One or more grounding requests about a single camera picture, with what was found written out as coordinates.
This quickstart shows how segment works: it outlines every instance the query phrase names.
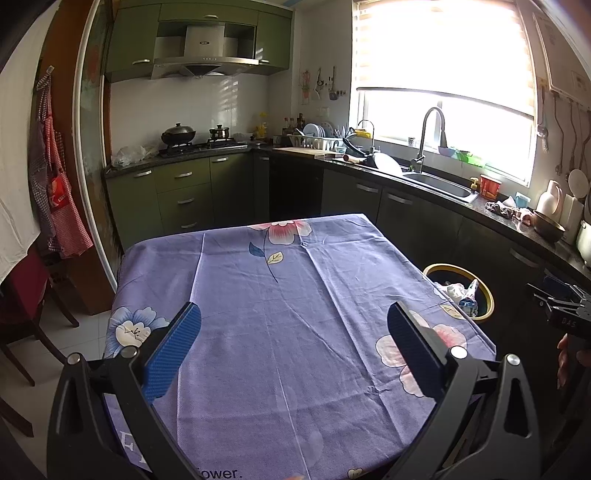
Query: cutting board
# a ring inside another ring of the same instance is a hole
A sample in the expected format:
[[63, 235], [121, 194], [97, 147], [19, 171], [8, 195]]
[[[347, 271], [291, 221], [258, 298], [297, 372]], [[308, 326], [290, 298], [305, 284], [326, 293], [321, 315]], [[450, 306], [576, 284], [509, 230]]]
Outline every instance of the cutting board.
[[330, 150], [315, 150], [314, 148], [301, 148], [301, 147], [285, 147], [285, 148], [274, 148], [273, 151], [281, 153], [287, 153], [289, 155], [298, 155], [300, 157], [309, 158], [342, 158], [343, 154], [336, 153]]

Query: white container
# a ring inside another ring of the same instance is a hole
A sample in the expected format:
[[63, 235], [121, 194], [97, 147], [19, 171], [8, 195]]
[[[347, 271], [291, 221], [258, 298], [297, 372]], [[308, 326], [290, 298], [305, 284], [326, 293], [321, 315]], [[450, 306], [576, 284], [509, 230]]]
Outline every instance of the white container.
[[591, 225], [585, 220], [581, 220], [581, 228], [577, 236], [577, 250], [585, 260], [585, 266], [589, 268], [591, 264]]
[[583, 204], [576, 198], [565, 195], [559, 224], [566, 230], [562, 239], [569, 245], [572, 245], [577, 238], [582, 217]]

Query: drawer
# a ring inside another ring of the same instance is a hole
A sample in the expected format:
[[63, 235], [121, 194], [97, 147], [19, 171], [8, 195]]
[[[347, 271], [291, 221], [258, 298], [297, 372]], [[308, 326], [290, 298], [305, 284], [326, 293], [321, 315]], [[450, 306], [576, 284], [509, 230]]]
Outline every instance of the drawer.
[[158, 194], [165, 235], [213, 227], [212, 188], [209, 183]]
[[169, 192], [210, 182], [209, 158], [196, 158], [154, 169], [156, 192]]

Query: window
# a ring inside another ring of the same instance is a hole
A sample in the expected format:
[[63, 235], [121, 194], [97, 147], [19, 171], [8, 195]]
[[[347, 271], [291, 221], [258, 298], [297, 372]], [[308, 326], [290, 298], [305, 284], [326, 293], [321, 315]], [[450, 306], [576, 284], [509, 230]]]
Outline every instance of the window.
[[[425, 113], [438, 105], [450, 147], [529, 181], [535, 93], [530, 50], [513, 3], [362, 1], [354, 42], [359, 119], [373, 121], [377, 137], [419, 142]], [[426, 145], [434, 148], [436, 118], [431, 114], [426, 132]]]

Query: stainless steel sink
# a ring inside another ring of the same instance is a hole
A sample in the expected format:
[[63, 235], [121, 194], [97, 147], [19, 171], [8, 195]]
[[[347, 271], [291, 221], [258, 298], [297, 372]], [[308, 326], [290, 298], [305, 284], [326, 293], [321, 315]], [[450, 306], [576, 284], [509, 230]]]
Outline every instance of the stainless steel sink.
[[474, 193], [471, 190], [462, 187], [461, 185], [440, 179], [439, 177], [434, 177], [428, 173], [416, 173], [414, 171], [409, 171], [403, 173], [402, 176], [407, 180], [420, 183], [431, 190], [448, 195], [452, 198], [455, 198], [456, 200], [460, 200], [461, 202], [470, 203], [474, 201], [476, 197], [478, 197], [477, 193]]

